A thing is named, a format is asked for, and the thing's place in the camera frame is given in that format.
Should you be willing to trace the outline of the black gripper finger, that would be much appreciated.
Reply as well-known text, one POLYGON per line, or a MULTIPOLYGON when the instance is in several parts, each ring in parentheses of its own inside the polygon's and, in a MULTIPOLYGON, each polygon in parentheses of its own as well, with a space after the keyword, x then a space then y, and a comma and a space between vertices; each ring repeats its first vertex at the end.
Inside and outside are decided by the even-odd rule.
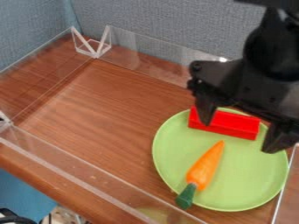
POLYGON ((299 120, 272 120, 261 146, 268 154, 288 149, 299 142, 299 120))
POLYGON ((211 120, 217 109, 217 97, 212 93, 196 94, 195 106, 201 123, 211 125, 211 120))

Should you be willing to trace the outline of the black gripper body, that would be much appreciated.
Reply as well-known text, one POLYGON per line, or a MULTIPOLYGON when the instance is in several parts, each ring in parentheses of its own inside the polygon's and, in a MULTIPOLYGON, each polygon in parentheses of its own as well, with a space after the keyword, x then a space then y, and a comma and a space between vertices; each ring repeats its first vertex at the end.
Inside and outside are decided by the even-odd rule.
POLYGON ((299 120, 299 75, 291 80, 269 77, 243 59, 195 60, 189 74, 188 89, 195 97, 212 93, 219 107, 236 107, 269 122, 299 120))

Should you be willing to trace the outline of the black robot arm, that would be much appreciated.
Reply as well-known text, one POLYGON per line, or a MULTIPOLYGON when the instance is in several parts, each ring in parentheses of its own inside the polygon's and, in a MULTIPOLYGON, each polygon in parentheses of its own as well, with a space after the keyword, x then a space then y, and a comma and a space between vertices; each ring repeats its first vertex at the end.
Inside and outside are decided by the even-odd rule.
POLYGON ((243 56, 228 62, 195 60, 187 87, 204 125, 225 106, 267 120, 261 151, 276 153, 299 143, 299 0, 236 1, 265 8, 243 56))

